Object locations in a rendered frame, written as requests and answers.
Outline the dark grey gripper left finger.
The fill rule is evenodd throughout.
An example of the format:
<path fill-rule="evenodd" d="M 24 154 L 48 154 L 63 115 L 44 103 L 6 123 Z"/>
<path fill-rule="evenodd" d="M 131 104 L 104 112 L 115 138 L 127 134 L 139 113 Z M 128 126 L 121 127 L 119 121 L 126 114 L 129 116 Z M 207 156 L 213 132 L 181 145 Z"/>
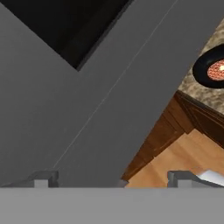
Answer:
<path fill-rule="evenodd" d="M 7 185 L 3 185 L 3 188 L 55 188 L 59 186 L 59 172 L 58 171 L 35 171 L 26 179 L 19 180 Z"/>

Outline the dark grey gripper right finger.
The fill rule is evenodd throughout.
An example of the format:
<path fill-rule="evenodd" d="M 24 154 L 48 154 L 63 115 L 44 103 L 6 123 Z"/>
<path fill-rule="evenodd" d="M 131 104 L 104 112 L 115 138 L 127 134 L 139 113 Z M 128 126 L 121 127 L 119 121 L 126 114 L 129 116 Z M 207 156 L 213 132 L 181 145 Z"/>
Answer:
<path fill-rule="evenodd" d="M 167 186 L 171 188 L 223 188 L 223 185 L 202 180 L 190 171 L 168 171 Z"/>

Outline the black bowl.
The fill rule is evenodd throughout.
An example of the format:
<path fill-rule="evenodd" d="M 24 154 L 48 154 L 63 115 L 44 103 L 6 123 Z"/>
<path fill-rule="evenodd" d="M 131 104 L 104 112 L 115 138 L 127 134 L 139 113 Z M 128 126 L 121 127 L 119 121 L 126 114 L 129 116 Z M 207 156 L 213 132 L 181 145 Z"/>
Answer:
<path fill-rule="evenodd" d="M 194 79 L 207 88 L 224 88 L 224 80 L 212 80 L 207 76 L 208 68 L 219 60 L 224 60 L 224 44 L 217 45 L 196 60 L 192 67 Z"/>

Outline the brown round waffle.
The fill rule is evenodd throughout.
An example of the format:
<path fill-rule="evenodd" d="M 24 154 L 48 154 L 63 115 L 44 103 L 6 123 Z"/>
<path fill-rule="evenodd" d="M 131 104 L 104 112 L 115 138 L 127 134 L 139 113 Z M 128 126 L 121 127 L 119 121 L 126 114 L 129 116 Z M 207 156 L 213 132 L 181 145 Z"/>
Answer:
<path fill-rule="evenodd" d="M 224 59 L 213 63 L 207 70 L 207 76 L 214 81 L 224 81 Z"/>

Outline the brown wooden base cupboard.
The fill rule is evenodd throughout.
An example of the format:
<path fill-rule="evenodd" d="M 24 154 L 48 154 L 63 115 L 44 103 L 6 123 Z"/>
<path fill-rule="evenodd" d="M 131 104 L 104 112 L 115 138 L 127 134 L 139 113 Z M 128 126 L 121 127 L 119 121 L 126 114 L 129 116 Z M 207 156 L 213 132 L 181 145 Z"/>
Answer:
<path fill-rule="evenodd" d="M 224 115 L 177 91 L 145 138 L 122 179 L 129 180 L 153 158 L 160 155 L 165 147 L 173 144 L 182 134 L 189 134 L 193 129 L 205 134 L 224 150 Z"/>

